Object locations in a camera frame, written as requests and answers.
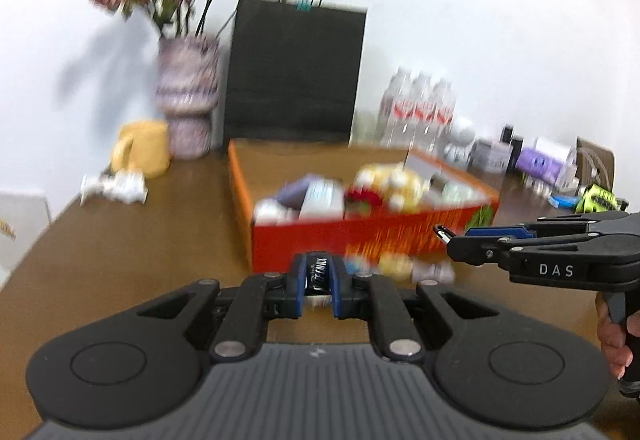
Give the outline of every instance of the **purple box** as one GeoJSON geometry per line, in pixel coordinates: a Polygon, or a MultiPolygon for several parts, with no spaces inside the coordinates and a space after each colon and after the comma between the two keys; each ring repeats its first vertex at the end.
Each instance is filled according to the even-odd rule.
{"type": "Polygon", "coordinates": [[[516,169],[552,186],[556,185],[563,167],[564,163],[542,154],[532,147],[523,149],[516,162],[516,169]]]}

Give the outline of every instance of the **das logo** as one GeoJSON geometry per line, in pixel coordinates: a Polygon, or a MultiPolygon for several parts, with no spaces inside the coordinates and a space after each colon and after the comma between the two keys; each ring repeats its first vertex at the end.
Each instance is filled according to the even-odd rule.
{"type": "Polygon", "coordinates": [[[572,265],[558,266],[540,263],[540,276],[572,277],[573,275],[574,268],[572,265]]]}

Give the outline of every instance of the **yellow mug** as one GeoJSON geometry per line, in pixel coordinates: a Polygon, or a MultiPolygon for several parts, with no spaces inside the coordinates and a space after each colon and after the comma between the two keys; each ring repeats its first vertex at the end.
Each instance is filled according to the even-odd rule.
{"type": "Polygon", "coordinates": [[[140,120],[120,130],[111,153],[111,171],[140,170],[145,178],[155,178],[169,167],[168,124],[162,120],[140,120]]]}

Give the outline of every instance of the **white figurine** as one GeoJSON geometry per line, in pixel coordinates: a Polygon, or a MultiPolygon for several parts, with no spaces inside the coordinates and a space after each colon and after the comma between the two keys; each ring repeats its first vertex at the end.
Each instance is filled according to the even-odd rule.
{"type": "Polygon", "coordinates": [[[95,195],[126,204],[145,203],[147,192],[145,176],[140,171],[121,170],[115,176],[84,175],[80,184],[80,205],[84,204],[88,197],[95,195]]]}

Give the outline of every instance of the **orange box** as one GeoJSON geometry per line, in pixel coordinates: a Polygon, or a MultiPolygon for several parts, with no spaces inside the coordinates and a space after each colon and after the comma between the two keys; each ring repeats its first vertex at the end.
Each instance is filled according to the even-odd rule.
{"type": "Polygon", "coordinates": [[[405,150],[337,144],[232,140],[228,163],[238,226],[254,272],[286,272],[296,254],[313,250],[365,256],[373,262],[377,262],[383,252],[424,256],[443,250],[432,231],[434,225],[465,232],[467,227],[477,226],[482,214],[482,224],[487,226],[499,204],[498,191],[466,172],[414,150],[407,154],[405,150]],[[257,201],[273,196],[287,182],[308,173],[339,179],[348,185],[365,165],[405,160],[408,165],[409,162],[418,166],[423,163],[427,168],[436,168],[446,176],[471,185],[486,197],[459,208],[433,208],[417,214],[384,213],[277,226],[252,223],[257,201]]]}

